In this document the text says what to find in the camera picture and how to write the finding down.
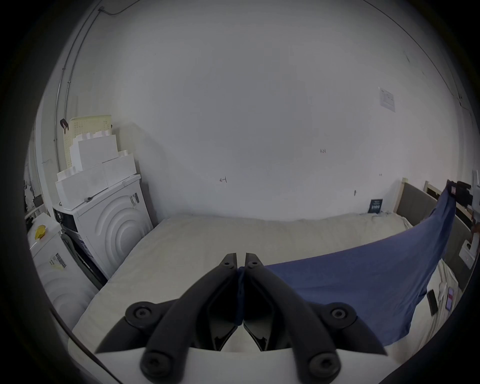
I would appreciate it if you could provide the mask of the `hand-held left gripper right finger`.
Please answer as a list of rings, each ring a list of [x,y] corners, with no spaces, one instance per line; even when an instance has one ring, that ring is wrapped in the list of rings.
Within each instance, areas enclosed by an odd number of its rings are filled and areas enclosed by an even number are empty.
[[[290,347],[301,383],[332,383],[342,369],[339,349],[387,356],[352,306],[305,301],[254,253],[245,255],[244,328],[261,351]]]

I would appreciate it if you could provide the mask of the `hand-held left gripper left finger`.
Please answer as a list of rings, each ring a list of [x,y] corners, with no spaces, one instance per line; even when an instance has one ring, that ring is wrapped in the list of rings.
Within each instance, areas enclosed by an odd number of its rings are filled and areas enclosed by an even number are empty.
[[[148,381],[180,383],[192,346],[219,351],[237,329],[237,271],[229,253],[180,298],[129,305],[95,354],[144,348],[138,367]]]

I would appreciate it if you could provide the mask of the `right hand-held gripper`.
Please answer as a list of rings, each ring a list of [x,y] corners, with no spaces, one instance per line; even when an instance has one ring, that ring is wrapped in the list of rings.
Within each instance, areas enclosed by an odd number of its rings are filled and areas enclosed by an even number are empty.
[[[473,218],[480,221],[480,177],[478,170],[472,170],[472,184],[447,180],[447,192],[460,206],[471,206]]]

